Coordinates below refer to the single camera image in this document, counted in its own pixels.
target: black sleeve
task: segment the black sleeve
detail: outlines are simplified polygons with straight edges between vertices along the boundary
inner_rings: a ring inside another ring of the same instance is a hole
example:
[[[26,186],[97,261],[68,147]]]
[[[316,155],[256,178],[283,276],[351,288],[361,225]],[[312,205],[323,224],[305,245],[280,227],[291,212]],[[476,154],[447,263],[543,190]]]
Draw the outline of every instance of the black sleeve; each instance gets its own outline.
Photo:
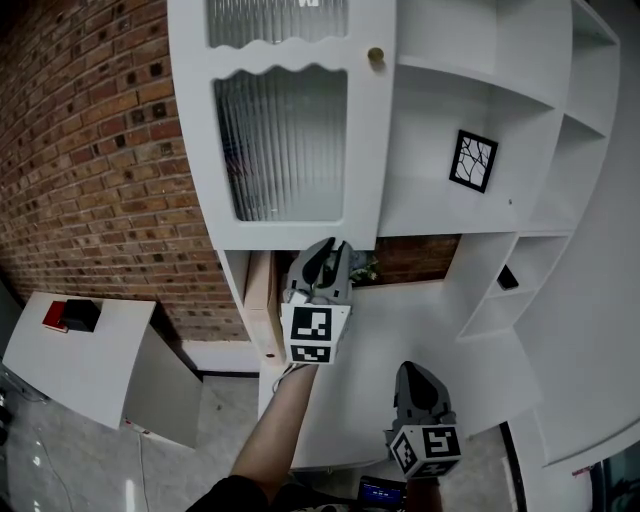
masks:
[[[187,512],[227,510],[263,512],[269,510],[269,502],[254,482],[242,476],[230,476],[214,485]]]

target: concrete floor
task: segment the concrete floor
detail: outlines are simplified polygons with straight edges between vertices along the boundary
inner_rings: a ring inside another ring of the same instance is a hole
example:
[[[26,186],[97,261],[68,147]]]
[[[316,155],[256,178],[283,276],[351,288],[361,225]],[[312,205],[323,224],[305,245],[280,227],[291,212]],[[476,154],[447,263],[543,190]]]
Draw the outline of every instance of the concrete floor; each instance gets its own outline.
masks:
[[[16,417],[0,451],[0,492],[14,512],[176,512],[228,474],[257,420],[258,381],[205,378],[196,450],[110,430],[55,402],[10,394],[9,408]],[[445,510],[515,510],[505,461],[497,428],[469,440],[462,463],[441,481]],[[314,474],[313,485],[355,497],[363,474],[402,479],[383,462]]]

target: ribbed glass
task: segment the ribbed glass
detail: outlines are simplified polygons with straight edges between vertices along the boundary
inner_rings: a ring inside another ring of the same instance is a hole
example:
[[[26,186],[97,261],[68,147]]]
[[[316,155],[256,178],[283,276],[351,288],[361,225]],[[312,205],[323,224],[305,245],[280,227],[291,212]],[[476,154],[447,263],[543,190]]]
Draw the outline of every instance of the ribbed glass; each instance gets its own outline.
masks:
[[[213,48],[251,41],[277,44],[290,37],[320,41],[347,35],[349,0],[208,0]]]
[[[214,94],[239,220],[342,217],[346,72],[241,71],[214,82]]]

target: digital display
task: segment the digital display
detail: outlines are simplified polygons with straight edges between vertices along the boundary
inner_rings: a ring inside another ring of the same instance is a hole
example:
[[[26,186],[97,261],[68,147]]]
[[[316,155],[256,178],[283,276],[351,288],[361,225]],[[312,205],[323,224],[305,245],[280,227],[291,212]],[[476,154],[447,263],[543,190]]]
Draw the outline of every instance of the digital display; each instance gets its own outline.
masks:
[[[386,504],[402,503],[402,491],[400,489],[388,489],[367,483],[362,484],[361,497],[368,502]]]

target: gold knob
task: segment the gold knob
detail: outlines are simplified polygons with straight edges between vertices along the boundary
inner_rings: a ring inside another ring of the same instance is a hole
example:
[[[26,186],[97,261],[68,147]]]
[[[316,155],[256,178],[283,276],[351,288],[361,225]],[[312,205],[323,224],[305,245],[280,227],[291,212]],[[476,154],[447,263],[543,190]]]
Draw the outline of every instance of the gold knob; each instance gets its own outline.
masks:
[[[384,51],[382,48],[371,48],[367,52],[367,57],[369,57],[371,64],[382,64],[384,62]]]

